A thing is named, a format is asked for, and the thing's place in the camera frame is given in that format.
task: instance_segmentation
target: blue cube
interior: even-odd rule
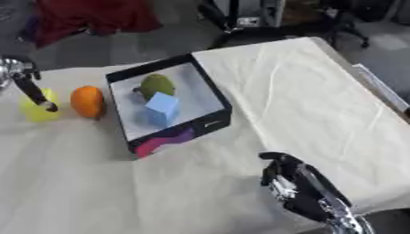
[[[179,100],[176,97],[156,92],[146,104],[148,121],[158,127],[168,127],[178,114]]]

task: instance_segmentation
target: white paper sheet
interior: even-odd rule
[[[410,130],[309,38],[195,54],[233,106],[232,126],[130,162],[103,74],[44,72],[60,99],[102,87],[100,122],[32,124],[0,99],[0,233],[288,234],[314,227],[259,187],[262,151],[316,166],[359,213],[409,207]]]

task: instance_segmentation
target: robotic arm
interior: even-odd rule
[[[0,93],[14,82],[36,105],[44,107],[48,112],[56,112],[57,105],[44,97],[32,78],[41,79],[32,60],[23,56],[0,56]]]
[[[302,217],[324,223],[333,234],[373,234],[361,216],[351,213],[351,202],[314,166],[283,153],[262,153],[272,160],[263,171],[267,186],[283,207]]]

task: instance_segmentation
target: office chair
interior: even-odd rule
[[[362,40],[361,46],[370,46],[369,38],[363,35],[355,26],[353,0],[322,0],[317,8],[312,8],[319,17],[316,20],[296,25],[281,26],[283,12],[275,10],[280,5],[269,5],[267,0],[260,0],[260,15],[258,17],[239,17],[240,0],[230,0],[229,12],[226,16],[214,0],[202,0],[198,6],[201,15],[208,18],[213,25],[223,31],[214,40],[210,48],[221,48],[230,40],[238,37],[275,37],[286,36],[303,37],[306,34],[321,34],[334,48],[338,45],[338,35],[341,32],[352,34]],[[329,9],[336,9],[338,13],[330,16]]]

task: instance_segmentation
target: yellow toy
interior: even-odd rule
[[[57,94],[51,89],[41,89],[44,97],[51,102],[58,104]],[[24,95],[19,102],[20,111],[26,115],[28,121],[31,122],[46,122],[57,120],[60,112],[48,112],[42,106],[36,105],[28,96]]]

